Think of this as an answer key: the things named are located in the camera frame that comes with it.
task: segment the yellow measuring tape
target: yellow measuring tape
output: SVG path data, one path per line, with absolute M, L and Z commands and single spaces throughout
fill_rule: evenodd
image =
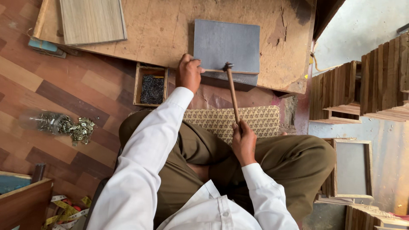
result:
M 54 204 L 56 204 L 57 206 L 59 206 L 60 208 L 65 209 L 63 215 L 57 215 L 57 216 L 53 216 L 48 218 L 45 221 L 45 225 L 43 226 L 43 229 L 47 228 L 47 225 L 55 223 L 57 221 L 72 221 L 69 223 L 65 223 L 65 224 L 55 224 L 55 226 L 53 226 L 53 229 L 56 230 L 64 230 L 64 229 L 69 229 L 72 228 L 74 226 L 74 224 L 77 222 L 77 220 L 81 217 L 84 216 L 86 214 L 88 214 L 89 211 L 89 207 L 91 207 L 91 199 L 88 198 L 87 196 L 85 196 L 84 198 L 81 199 L 81 201 L 84 203 L 84 205 L 88 208 L 88 209 L 84 209 L 82 211 L 78 211 L 75 208 L 73 208 L 72 206 L 70 206 L 69 204 L 62 202 L 61 200 L 66 199 L 67 197 L 64 195 L 59 195 L 59 196 L 53 196 L 51 199 L 51 202 L 53 202 Z

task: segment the glass jar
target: glass jar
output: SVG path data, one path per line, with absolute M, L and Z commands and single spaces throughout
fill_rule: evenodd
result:
M 63 113 L 47 110 L 27 109 L 19 117 L 19 125 L 23 129 L 40 130 L 55 135 L 59 134 L 61 121 L 67 117 Z

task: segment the hammer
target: hammer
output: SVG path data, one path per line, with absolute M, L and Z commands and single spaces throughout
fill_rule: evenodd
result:
M 238 107 L 237 107 L 237 99 L 236 99 L 236 92 L 234 90 L 234 84 L 233 84 L 233 76 L 231 74 L 231 68 L 234 65 L 231 64 L 230 62 L 226 62 L 226 65 L 223 67 L 223 71 L 227 72 L 227 77 L 229 78 L 229 83 L 230 83 L 230 93 L 231 93 L 231 100 L 233 101 L 233 109 L 234 109 L 234 116 L 236 118 L 236 124 L 240 129 L 240 117 L 238 116 Z

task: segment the wooden workbench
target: wooden workbench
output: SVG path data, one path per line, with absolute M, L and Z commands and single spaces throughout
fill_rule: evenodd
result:
M 122 0 L 127 41 L 76 48 L 177 67 L 193 53 L 194 19 L 260 26 L 257 86 L 304 94 L 316 0 Z M 34 37 L 64 44 L 59 0 L 43 0 Z

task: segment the shirt sleeve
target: shirt sleeve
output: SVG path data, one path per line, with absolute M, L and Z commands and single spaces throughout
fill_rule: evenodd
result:
M 95 205 L 88 230 L 153 229 L 159 171 L 176 143 L 193 93 L 177 87 L 147 115 L 118 157 L 118 167 Z
M 298 225 L 285 205 L 284 187 L 263 172 L 258 163 L 241 168 L 249 188 L 254 217 L 262 229 L 295 229 Z

